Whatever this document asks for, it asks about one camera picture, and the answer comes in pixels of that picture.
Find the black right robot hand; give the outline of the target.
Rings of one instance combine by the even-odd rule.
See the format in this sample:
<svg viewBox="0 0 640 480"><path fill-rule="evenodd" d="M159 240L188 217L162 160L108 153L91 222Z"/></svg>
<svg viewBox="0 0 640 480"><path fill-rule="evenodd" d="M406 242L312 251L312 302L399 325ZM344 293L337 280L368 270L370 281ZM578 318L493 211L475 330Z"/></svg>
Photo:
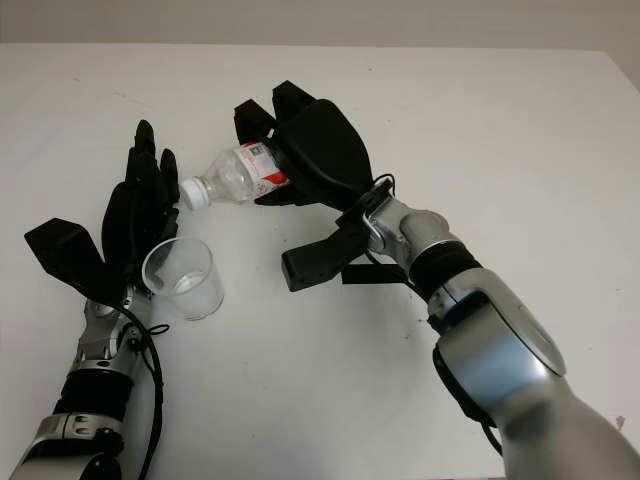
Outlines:
<svg viewBox="0 0 640 480"><path fill-rule="evenodd" d="M322 204L346 211L373 175L358 132L340 109L290 81L272 91L274 114L250 99L234 109L238 140L262 142L289 183L255 200L262 206Z"/></svg>

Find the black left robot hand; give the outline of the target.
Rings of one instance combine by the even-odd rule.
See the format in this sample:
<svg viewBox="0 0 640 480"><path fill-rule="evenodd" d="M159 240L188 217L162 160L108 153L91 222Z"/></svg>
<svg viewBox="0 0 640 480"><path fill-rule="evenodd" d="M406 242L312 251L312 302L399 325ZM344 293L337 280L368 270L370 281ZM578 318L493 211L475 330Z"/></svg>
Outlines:
<svg viewBox="0 0 640 480"><path fill-rule="evenodd" d="M125 282L145 291L142 265L158 244L176 236L178 168L174 153L156 155L154 130L139 121L124 180L116 185L102 222L104 259Z"/></svg>

